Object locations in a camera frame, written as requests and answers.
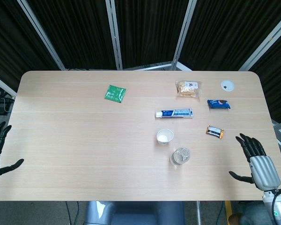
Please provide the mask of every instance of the clear bottle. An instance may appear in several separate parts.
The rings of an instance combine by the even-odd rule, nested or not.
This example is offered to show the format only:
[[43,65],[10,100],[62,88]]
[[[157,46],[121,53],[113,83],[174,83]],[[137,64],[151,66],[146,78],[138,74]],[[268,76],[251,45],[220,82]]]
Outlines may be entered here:
[[179,148],[173,152],[170,157],[170,162],[173,165],[182,165],[191,157],[191,151],[188,148]]

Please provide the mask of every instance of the green packet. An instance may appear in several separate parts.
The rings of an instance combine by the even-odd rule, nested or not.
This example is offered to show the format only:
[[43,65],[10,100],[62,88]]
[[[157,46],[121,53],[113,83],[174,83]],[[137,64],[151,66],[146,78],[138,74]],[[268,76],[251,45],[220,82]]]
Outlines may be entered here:
[[123,101],[125,92],[125,88],[119,88],[116,86],[109,85],[108,90],[105,94],[105,99],[121,103]]

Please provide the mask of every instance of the toothpaste cap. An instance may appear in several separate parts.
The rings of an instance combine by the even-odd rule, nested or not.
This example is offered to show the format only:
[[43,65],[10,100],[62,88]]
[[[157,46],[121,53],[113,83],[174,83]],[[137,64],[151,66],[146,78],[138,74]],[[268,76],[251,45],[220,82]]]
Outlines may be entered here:
[[161,111],[155,112],[155,117],[156,118],[161,118],[163,116],[163,113]]

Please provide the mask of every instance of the dark fabric panel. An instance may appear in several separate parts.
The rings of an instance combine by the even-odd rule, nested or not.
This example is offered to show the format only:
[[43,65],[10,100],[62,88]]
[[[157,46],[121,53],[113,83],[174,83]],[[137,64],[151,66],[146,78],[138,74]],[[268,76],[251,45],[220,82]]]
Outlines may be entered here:
[[123,68],[172,61],[188,0],[116,0]]
[[281,0],[198,0],[179,61],[238,70],[281,20]]
[[281,37],[250,69],[258,74],[271,117],[281,122]]
[[29,0],[68,69],[116,69],[104,0]]
[[58,70],[15,0],[0,0],[0,79],[17,91],[30,70]]

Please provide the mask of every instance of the transparent plastic wrapper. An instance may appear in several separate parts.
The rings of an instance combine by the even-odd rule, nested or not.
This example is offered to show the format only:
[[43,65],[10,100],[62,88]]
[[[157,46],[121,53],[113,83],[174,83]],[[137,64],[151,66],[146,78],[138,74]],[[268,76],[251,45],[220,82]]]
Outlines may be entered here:
[[201,97],[201,82],[197,81],[177,81],[177,94],[181,97],[199,98]]

